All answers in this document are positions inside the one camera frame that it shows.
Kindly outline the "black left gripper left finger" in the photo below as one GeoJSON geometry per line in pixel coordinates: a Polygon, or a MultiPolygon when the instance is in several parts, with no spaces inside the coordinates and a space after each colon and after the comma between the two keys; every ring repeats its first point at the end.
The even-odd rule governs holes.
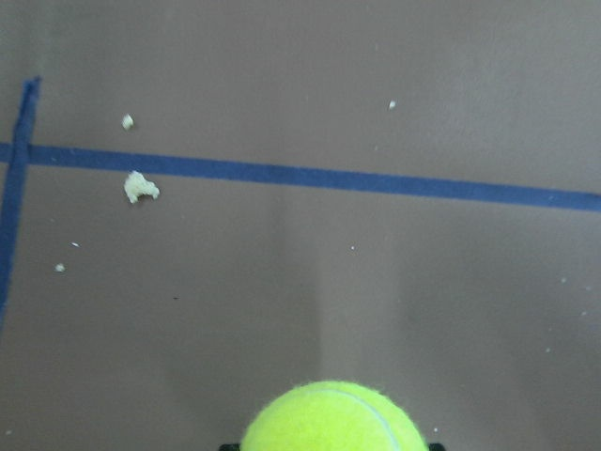
{"type": "Polygon", "coordinates": [[[224,443],[219,446],[219,451],[239,451],[239,443],[224,443]]]}

